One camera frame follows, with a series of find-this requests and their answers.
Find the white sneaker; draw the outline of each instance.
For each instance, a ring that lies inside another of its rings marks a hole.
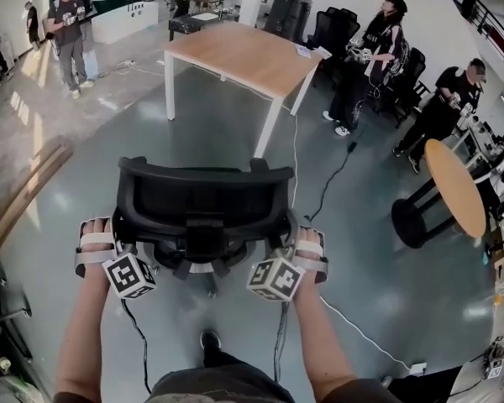
[[[341,136],[343,138],[351,134],[351,132],[346,127],[337,127],[334,131],[338,136]]]
[[[87,80],[81,84],[81,88],[91,88],[93,86],[93,81]]]
[[[330,117],[330,114],[328,113],[328,111],[324,111],[323,112],[323,118],[325,118],[327,121],[333,121],[334,120],[334,118]]]

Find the black shoe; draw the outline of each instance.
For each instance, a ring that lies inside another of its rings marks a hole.
[[[206,346],[214,346],[220,349],[222,347],[222,342],[220,342],[220,337],[217,335],[217,332],[214,330],[204,330],[200,336],[200,345],[202,345],[202,349],[205,349]]]
[[[411,156],[409,155],[407,157],[409,159],[409,162],[411,163],[412,169],[414,170],[414,173],[417,175],[420,173],[420,164]]]

